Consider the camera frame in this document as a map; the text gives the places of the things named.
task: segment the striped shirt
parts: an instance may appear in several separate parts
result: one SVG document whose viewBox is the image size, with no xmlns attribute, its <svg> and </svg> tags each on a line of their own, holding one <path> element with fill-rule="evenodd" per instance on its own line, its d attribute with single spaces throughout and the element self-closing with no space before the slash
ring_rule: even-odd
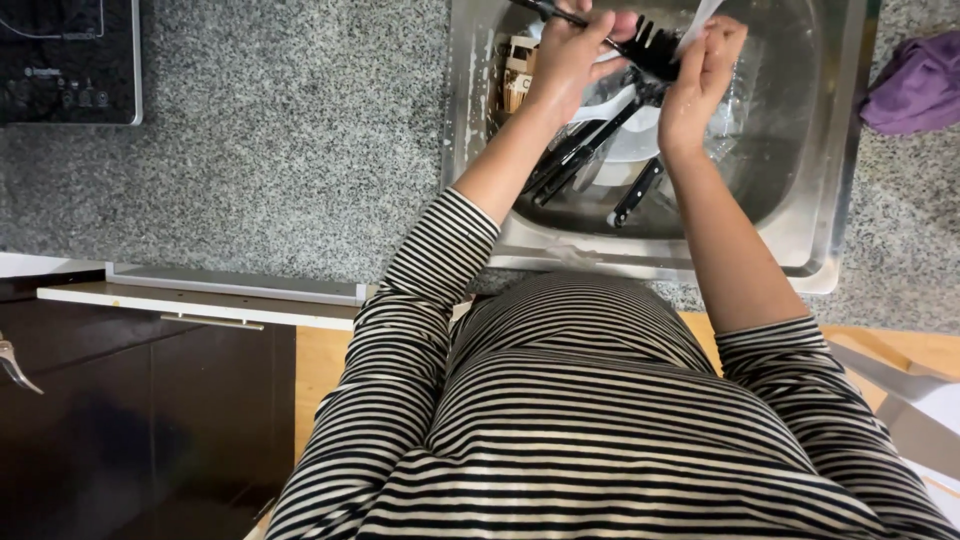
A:
<svg viewBox="0 0 960 540">
<path fill-rule="evenodd" d="M 637 282 L 452 307 L 498 228 L 447 190 L 357 315 L 267 538 L 960 539 L 812 318 L 716 337 Z"/>
</svg>

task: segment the sink basin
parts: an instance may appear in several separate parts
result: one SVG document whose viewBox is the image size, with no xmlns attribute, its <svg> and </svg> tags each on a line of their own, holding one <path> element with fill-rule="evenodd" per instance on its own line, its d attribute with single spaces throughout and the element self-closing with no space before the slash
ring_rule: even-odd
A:
<svg viewBox="0 0 960 540">
<path fill-rule="evenodd" d="M 685 28 L 696 0 L 595 0 L 632 9 L 666 28 Z M 749 114 L 719 168 L 795 288 L 826 294 L 839 277 L 870 69 L 878 0 L 727 0 L 721 13 L 750 25 L 757 55 Z M 502 45 L 536 20 L 507 0 L 452 0 L 451 97 L 444 126 L 444 186 L 494 136 Z M 571 185 L 543 207 L 521 197 L 503 226 L 490 266 L 575 268 L 638 279 L 694 282 L 680 215 L 654 190 L 622 229 L 607 216 L 643 163 L 606 164 L 583 193 Z"/>
</svg>

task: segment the kitchen cabinet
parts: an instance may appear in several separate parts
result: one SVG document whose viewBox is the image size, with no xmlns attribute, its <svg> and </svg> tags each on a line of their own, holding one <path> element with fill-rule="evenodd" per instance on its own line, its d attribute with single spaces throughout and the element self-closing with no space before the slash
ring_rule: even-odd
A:
<svg viewBox="0 0 960 540">
<path fill-rule="evenodd" d="M 243 538 L 293 468 L 296 329 L 0 298 L 0 538 Z"/>
</svg>

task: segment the purple cloth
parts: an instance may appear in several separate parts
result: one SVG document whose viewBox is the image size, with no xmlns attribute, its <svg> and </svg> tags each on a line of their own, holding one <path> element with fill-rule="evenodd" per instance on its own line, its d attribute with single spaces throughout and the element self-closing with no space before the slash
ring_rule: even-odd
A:
<svg viewBox="0 0 960 540">
<path fill-rule="evenodd" d="M 960 122 L 960 31 L 901 43 L 860 116 L 885 135 L 942 130 Z"/>
</svg>

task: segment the black cooktop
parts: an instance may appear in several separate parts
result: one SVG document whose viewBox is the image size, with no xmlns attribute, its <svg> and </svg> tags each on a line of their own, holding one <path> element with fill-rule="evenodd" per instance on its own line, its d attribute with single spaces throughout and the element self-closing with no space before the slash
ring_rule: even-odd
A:
<svg viewBox="0 0 960 540">
<path fill-rule="evenodd" d="M 138 0 L 0 0 L 0 124 L 143 116 Z"/>
</svg>

